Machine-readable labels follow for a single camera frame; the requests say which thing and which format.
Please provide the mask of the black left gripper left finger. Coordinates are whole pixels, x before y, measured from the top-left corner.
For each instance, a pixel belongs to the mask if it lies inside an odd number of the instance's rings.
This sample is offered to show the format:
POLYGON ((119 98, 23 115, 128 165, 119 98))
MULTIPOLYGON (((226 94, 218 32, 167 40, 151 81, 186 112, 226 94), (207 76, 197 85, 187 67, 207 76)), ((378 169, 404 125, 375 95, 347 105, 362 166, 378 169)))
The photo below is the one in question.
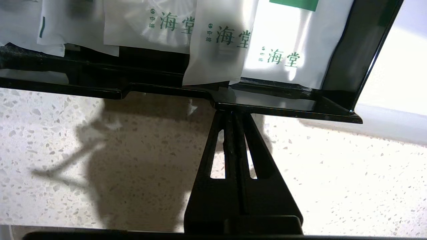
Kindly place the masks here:
POLYGON ((224 234, 226 220, 239 215, 236 161, 232 114, 218 110, 184 213, 185 234, 224 234), (210 175, 220 131, 224 132, 225 178, 212 179, 210 175))

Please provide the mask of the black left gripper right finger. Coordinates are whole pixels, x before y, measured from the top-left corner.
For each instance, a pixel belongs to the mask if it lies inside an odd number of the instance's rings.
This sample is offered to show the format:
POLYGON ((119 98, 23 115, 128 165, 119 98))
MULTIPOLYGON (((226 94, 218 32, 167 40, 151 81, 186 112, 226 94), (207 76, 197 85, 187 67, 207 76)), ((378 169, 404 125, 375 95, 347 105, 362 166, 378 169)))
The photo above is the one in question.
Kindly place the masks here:
POLYGON ((303 216, 250 114, 233 114, 239 216, 235 234, 303 234, 303 216))

